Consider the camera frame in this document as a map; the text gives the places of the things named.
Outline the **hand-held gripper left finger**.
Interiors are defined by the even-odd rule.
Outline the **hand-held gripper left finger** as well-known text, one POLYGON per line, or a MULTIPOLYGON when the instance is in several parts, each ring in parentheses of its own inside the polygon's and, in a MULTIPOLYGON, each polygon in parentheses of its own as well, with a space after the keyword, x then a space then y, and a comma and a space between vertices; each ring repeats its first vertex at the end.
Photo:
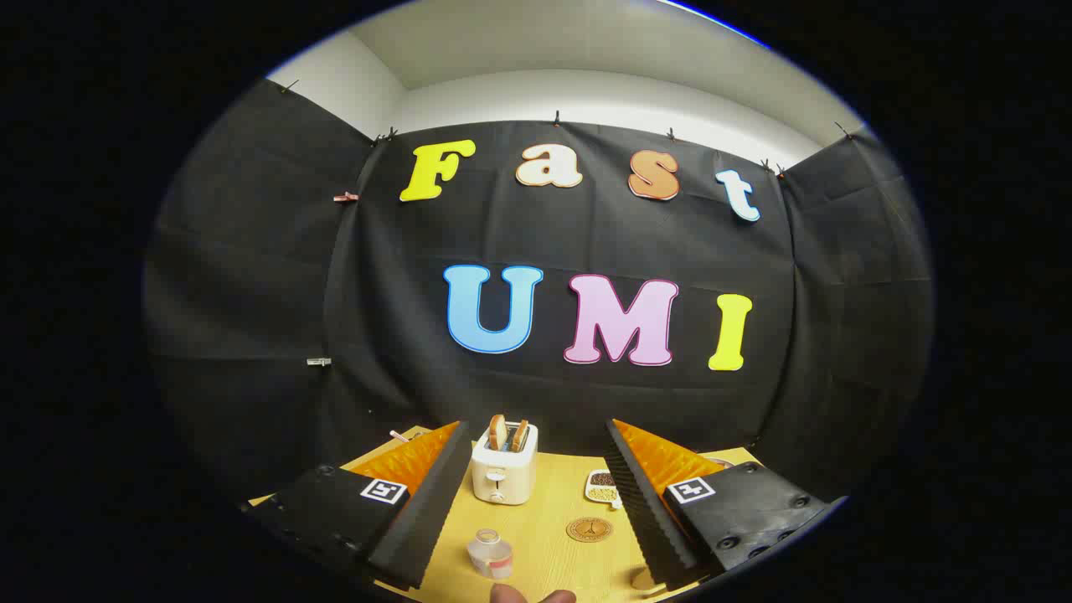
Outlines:
POLYGON ((321 465, 245 515, 349 579, 418 588, 466 476, 467 428, 453 421, 351 469, 321 465))

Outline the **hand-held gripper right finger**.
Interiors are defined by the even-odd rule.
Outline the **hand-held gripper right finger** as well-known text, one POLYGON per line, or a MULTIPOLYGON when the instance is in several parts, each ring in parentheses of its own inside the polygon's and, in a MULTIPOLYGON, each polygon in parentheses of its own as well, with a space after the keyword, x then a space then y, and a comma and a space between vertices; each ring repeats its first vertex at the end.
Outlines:
POLYGON ((606 466, 656 584, 723 580, 773 557, 842 508, 755 461, 730 468, 621 420, 606 466))

